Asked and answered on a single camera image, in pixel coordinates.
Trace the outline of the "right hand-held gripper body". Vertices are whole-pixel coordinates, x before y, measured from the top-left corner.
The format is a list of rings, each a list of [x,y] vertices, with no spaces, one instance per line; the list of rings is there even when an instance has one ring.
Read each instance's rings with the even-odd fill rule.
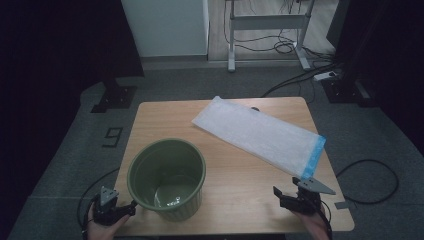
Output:
[[[296,197],[286,195],[279,200],[282,208],[311,216],[321,209],[321,193],[335,195],[334,190],[313,177],[300,180]]]

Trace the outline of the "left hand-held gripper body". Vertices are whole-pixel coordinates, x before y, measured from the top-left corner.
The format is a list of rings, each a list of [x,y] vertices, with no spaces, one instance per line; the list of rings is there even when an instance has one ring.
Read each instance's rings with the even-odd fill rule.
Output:
[[[118,195],[116,190],[101,187],[93,207],[93,220],[97,224],[111,226],[117,222],[115,207]]]

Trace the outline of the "green plastic bin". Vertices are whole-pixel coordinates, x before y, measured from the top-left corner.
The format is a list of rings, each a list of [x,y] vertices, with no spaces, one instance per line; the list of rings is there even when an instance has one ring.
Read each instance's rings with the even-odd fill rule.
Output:
[[[183,139],[158,140],[132,160],[127,187],[141,207],[167,221],[191,218],[202,203],[206,162],[198,148]]]

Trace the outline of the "white plastic bag blue edge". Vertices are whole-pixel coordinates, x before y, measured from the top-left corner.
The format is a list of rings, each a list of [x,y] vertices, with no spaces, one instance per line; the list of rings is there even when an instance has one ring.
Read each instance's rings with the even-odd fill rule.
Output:
[[[219,96],[192,123],[301,179],[314,175],[326,143],[319,134]]]

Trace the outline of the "person's left hand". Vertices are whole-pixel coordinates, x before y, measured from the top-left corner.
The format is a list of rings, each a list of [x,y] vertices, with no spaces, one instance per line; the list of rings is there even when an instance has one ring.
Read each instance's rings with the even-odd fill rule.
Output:
[[[92,216],[87,224],[87,240],[113,240],[116,232],[129,220],[125,215],[111,226],[103,226],[94,222]]]

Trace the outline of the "person's right hand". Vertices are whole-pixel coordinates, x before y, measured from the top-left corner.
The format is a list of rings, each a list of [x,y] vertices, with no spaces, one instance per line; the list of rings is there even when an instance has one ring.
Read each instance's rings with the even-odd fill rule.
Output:
[[[298,212],[293,212],[297,216],[306,230],[309,232],[314,240],[330,240],[327,235],[327,226],[325,221],[318,213],[308,216]]]

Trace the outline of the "black floor marking tape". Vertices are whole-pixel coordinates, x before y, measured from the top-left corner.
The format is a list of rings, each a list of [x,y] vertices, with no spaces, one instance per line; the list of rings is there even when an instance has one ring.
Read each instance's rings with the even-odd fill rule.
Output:
[[[105,143],[103,144],[104,148],[116,148],[121,135],[123,132],[123,128],[122,127],[111,127],[107,130],[106,134],[105,134]]]

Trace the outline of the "black stand base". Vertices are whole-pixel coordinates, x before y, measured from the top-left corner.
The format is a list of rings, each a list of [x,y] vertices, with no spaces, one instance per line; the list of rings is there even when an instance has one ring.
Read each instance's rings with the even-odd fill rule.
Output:
[[[103,81],[105,91],[92,113],[106,113],[109,109],[128,109],[134,99],[136,86],[121,86],[116,79]]]
[[[321,84],[330,103],[357,104],[363,108],[378,106],[375,91],[367,82],[357,80],[350,85],[342,80],[324,80]]]

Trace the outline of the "white power strip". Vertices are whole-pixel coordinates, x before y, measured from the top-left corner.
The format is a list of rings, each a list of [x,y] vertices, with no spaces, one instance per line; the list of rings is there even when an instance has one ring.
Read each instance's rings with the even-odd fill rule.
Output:
[[[314,81],[322,81],[322,80],[334,78],[336,76],[337,74],[334,71],[329,71],[329,72],[316,74],[314,75],[313,79]]]

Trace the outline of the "black curtain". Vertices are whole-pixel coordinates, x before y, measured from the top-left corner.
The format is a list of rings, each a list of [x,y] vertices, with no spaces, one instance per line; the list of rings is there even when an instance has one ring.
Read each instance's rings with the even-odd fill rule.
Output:
[[[424,0],[339,0],[338,80],[367,82],[383,112],[424,155]]]
[[[122,0],[0,0],[0,111],[144,74]]]

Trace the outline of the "white cabinet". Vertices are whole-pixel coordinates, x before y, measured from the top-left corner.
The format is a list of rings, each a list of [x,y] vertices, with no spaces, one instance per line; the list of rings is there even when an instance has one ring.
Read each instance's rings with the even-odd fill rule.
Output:
[[[206,56],[208,0],[121,0],[141,57]]]

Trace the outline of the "white metal table frame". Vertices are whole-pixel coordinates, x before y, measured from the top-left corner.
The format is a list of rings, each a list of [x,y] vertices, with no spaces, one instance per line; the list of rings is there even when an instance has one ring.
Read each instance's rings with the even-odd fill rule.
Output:
[[[234,72],[235,62],[235,43],[234,33],[243,30],[282,30],[295,29],[299,31],[297,41],[292,44],[298,60],[304,70],[311,70],[312,67],[306,57],[306,51],[303,49],[304,40],[312,16],[315,0],[310,0],[307,10],[304,14],[280,14],[280,15],[239,15],[235,14],[235,0],[230,2],[229,16],[229,47],[228,47],[228,71]]]

